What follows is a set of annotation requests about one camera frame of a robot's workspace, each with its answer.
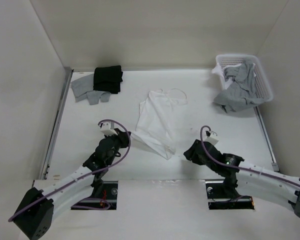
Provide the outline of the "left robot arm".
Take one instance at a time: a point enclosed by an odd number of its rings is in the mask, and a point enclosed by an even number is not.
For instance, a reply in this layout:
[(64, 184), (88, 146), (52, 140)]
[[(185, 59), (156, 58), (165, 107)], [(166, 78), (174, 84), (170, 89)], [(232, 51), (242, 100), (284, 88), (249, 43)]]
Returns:
[(29, 189), (9, 222), (13, 222), (28, 239), (40, 239), (64, 211), (81, 200), (95, 200), (102, 195), (103, 176), (118, 164), (116, 158), (124, 159), (120, 150), (130, 150), (130, 147), (131, 132), (115, 128), (72, 174), (46, 188)]

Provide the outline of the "white tank top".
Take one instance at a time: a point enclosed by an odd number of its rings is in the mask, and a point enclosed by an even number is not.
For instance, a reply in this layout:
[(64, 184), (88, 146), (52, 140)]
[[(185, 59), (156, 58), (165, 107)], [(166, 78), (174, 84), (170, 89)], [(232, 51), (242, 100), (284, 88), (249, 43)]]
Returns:
[(139, 104), (139, 118), (132, 138), (169, 160), (176, 153), (177, 132), (183, 125), (187, 105), (187, 94), (179, 88), (149, 91)]

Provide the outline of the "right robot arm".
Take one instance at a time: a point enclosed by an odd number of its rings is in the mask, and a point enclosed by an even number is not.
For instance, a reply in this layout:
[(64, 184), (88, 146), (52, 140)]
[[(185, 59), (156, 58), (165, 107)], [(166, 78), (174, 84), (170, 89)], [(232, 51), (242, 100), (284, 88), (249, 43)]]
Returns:
[(267, 170), (235, 154), (221, 153), (211, 143), (198, 139), (183, 155), (223, 177), (221, 190), (226, 197), (256, 197), (280, 205), (300, 218), (300, 177)]

